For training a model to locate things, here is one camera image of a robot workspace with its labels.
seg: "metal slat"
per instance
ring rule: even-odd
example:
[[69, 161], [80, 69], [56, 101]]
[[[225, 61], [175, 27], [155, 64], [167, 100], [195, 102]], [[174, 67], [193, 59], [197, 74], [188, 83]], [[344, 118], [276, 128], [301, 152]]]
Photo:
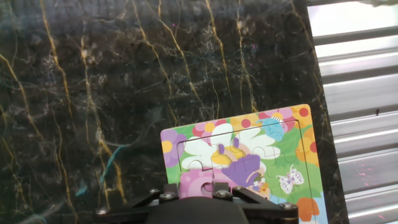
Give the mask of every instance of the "metal slat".
[[336, 2], [308, 13], [350, 223], [398, 224], [398, 4]]
[[335, 139], [394, 129], [398, 127], [398, 111], [371, 115], [361, 118], [347, 119], [344, 121], [335, 121], [331, 123], [331, 130]]
[[398, 74], [324, 85], [329, 115], [398, 105]]
[[361, 30], [356, 32], [347, 32], [343, 34], [322, 35], [313, 38], [315, 45], [335, 44], [354, 40], [365, 40], [377, 37], [388, 37], [398, 35], [398, 26], [383, 27], [371, 30]]
[[398, 52], [320, 62], [324, 84], [390, 75], [398, 71]]
[[398, 149], [339, 163], [345, 193], [398, 184]]
[[398, 35], [315, 46], [318, 61], [370, 56], [398, 51]]
[[351, 224], [387, 223], [398, 220], [397, 202], [398, 185], [346, 195]]

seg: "metal bolt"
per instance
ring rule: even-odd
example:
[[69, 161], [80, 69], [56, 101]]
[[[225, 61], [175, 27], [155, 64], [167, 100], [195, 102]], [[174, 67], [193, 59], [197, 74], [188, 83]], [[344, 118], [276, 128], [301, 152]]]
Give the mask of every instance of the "metal bolt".
[[175, 193], [173, 192], [165, 192], [159, 196], [161, 199], [169, 200], [175, 197]]
[[235, 189], [235, 190], [243, 190], [244, 187], [238, 186], [238, 187], [234, 187], [233, 189]]
[[292, 204], [290, 202], [284, 202], [280, 203], [279, 206], [281, 206], [283, 209], [290, 210], [290, 209], [295, 209], [297, 208], [297, 205]]
[[227, 190], [219, 190], [217, 191], [214, 196], [218, 197], [218, 198], [226, 198], [231, 196], [231, 192], [227, 191]]
[[111, 210], [110, 209], [108, 209], [108, 208], [101, 208], [101, 209], [98, 209], [97, 211], [96, 211], [96, 213], [97, 213], [97, 215], [105, 215], [105, 214], [107, 214], [108, 212], [110, 212]]
[[157, 190], [157, 189], [151, 189], [149, 192], [150, 192], [151, 194], [155, 194], [155, 193], [160, 192], [160, 191]]

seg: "black marble surface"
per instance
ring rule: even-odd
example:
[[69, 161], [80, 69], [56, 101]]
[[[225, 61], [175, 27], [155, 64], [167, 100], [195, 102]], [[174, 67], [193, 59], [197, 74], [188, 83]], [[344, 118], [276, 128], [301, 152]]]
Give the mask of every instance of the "black marble surface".
[[0, 54], [0, 223], [91, 223], [166, 183], [161, 130], [302, 103], [348, 222], [303, 0], [1, 0]]

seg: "jigsaw puzzle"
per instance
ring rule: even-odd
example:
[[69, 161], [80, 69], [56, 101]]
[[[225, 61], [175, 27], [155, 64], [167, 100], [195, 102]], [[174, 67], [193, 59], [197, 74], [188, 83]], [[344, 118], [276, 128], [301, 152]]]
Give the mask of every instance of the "jigsaw puzzle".
[[309, 105], [163, 130], [170, 184], [211, 197], [212, 182], [298, 206], [300, 223], [328, 223]]

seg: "yellow flower center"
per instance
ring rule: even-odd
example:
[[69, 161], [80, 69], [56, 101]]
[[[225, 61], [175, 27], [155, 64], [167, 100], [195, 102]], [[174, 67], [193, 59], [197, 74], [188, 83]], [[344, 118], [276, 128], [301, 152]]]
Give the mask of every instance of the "yellow flower center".
[[277, 117], [279, 119], [284, 119], [283, 115], [281, 115], [281, 113], [278, 112], [274, 113], [272, 116]]
[[170, 152], [172, 148], [173, 148], [173, 143], [171, 143], [170, 141], [162, 141], [163, 153]]
[[211, 133], [213, 130], [216, 128], [216, 126], [213, 123], [207, 123], [205, 125], [205, 131]]

